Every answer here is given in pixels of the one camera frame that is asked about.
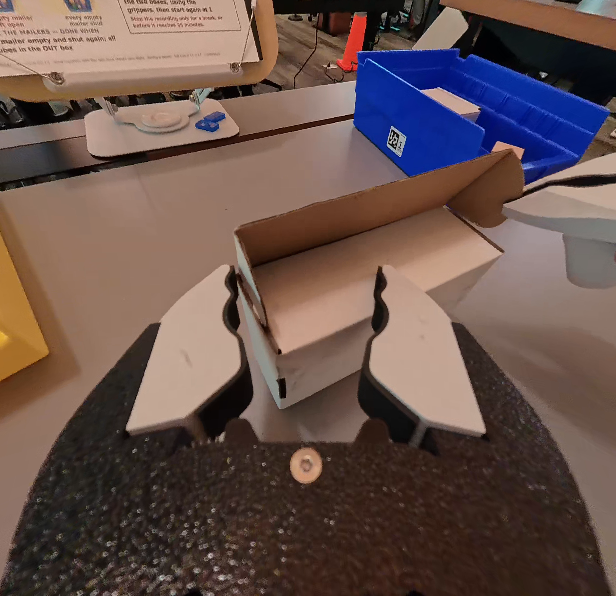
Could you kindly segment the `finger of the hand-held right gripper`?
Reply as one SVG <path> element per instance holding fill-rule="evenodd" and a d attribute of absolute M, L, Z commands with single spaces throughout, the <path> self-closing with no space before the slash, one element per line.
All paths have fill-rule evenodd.
<path fill-rule="evenodd" d="M 615 286 L 614 187 L 547 187 L 506 203 L 503 214 L 562 234 L 570 283 L 585 289 Z"/>
<path fill-rule="evenodd" d="M 607 154 L 589 161 L 577 163 L 573 167 L 540 178 L 524 188 L 524 195 L 540 191 L 546 187 L 560 186 L 584 187 L 583 180 L 590 181 L 587 187 L 615 184 L 615 154 Z"/>

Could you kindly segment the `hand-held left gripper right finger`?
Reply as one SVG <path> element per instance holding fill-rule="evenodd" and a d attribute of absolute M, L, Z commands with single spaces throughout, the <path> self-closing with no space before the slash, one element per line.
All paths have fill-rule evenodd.
<path fill-rule="evenodd" d="M 487 428 L 450 317 L 393 266 L 378 268 L 372 335 L 358 403 L 393 443 L 422 446 L 433 431 L 481 438 Z"/>

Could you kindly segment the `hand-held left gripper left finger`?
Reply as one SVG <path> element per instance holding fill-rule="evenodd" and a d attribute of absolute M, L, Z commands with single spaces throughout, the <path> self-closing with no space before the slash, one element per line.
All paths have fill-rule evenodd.
<path fill-rule="evenodd" d="M 238 333 L 238 285 L 223 264 L 161 318 L 126 432 L 184 429 L 199 443 L 223 435 L 253 398 L 250 365 Z"/>

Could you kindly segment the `white cardboard mailer box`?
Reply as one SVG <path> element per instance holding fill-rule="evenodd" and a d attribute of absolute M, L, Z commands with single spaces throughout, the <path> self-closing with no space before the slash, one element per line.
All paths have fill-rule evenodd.
<path fill-rule="evenodd" d="M 504 149 L 236 228 L 244 313 L 278 408 L 361 368 L 379 267 L 455 320 L 503 252 L 476 227 L 504 222 L 524 186 L 520 159 Z"/>

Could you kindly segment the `blue plastic bin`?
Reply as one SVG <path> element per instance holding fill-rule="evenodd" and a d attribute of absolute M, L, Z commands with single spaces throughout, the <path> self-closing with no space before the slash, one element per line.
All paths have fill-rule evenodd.
<path fill-rule="evenodd" d="M 443 88 L 481 107 L 473 123 L 423 94 Z M 354 126 L 407 176 L 491 153 L 496 141 L 525 149 L 526 184 L 576 164 L 609 110 L 457 49 L 358 53 Z M 398 158 L 390 127 L 406 135 Z"/>

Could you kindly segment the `closed white mailer box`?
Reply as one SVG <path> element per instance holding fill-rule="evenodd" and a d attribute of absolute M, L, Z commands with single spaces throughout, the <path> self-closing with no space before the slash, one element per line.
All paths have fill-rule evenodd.
<path fill-rule="evenodd" d="M 459 116 L 473 123 L 477 122 L 477 119 L 481 113 L 481 107 L 473 104 L 472 102 L 440 87 L 423 90 L 422 92 Z"/>

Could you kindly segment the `wooden desk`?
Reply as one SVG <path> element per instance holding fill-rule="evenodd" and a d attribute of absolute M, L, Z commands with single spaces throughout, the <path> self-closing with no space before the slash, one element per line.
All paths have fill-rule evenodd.
<path fill-rule="evenodd" d="M 440 0 L 442 6 L 615 51 L 615 0 Z"/>

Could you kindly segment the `yellow plastic bin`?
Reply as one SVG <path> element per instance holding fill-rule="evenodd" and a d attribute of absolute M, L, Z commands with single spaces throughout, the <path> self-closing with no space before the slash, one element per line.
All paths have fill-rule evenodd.
<path fill-rule="evenodd" d="M 1 380 L 48 356 L 49 348 L 1 239 Z"/>

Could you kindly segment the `white panel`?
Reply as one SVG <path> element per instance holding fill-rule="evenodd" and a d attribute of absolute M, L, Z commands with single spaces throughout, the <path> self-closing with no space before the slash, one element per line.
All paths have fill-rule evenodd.
<path fill-rule="evenodd" d="M 413 45 L 413 51 L 435 51 L 451 49 L 466 33 L 469 25 L 463 13 L 445 7 L 435 21 Z"/>

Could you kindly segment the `white stand base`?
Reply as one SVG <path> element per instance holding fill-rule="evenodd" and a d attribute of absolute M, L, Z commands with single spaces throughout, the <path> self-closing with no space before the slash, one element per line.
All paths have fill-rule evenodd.
<path fill-rule="evenodd" d="M 189 99 L 118 107 L 96 97 L 99 110 L 84 118 L 88 152 L 100 159 L 161 151 L 196 143 L 217 142 L 239 134 L 240 127 L 222 104 L 214 99 Z M 215 133 L 197 130 L 195 123 L 207 114 L 221 111 L 226 119 Z"/>

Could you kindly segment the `orange traffic cone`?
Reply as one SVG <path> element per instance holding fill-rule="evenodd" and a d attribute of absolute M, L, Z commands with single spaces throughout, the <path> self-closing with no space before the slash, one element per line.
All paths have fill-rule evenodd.
<path fill-rule="evenodd" d="M 355 13 L 350 25 L 343 58 L 336 61 L 343 73 L 352 73 L 358 67 L 358 53 L 362 51 L 366 30 L 366 13 Z"/>

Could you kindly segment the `wooden sheet holder board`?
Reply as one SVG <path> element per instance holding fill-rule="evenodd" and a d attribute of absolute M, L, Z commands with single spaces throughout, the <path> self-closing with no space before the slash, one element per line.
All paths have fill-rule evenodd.
<path fill-rule="evenodd" d="M 117 72 L 1 76 L 1 95 L 32 102 L 143 94 L 258 83 L 273 69 L 278 37 L 272 0 L 251 0 L 262 60 L 239 65 L 177 66 Z"/>

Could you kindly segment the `printed instruction sheet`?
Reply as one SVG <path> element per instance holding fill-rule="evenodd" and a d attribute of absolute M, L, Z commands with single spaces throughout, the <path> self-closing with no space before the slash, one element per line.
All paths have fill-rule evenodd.
<path fill-rule="evenodd" d="M 1 0 L 1 76 L 261 60 L 251 0 Z"/>

